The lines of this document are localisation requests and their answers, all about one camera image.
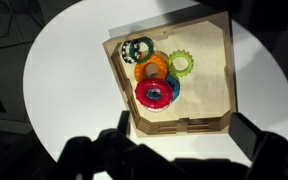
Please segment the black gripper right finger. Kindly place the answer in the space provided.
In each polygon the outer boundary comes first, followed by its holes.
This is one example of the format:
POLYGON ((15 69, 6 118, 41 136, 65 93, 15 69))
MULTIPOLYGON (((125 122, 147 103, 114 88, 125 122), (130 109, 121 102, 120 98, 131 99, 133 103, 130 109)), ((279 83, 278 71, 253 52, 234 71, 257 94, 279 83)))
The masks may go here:
POLYGON ((249 160, 253 160, 264 132, 241 113, 231 115, 229 136, 249 160))

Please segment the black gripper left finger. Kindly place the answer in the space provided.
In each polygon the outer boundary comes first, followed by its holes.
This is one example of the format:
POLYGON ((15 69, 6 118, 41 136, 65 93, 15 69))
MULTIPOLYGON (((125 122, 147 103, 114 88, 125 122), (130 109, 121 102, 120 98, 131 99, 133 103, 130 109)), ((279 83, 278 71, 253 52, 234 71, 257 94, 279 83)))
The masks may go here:
POLYGON ((117 130, 126 137, 130 136, 129 118, 130 118, 130 112, 127 110, 122 111, 117 126, 117 130))

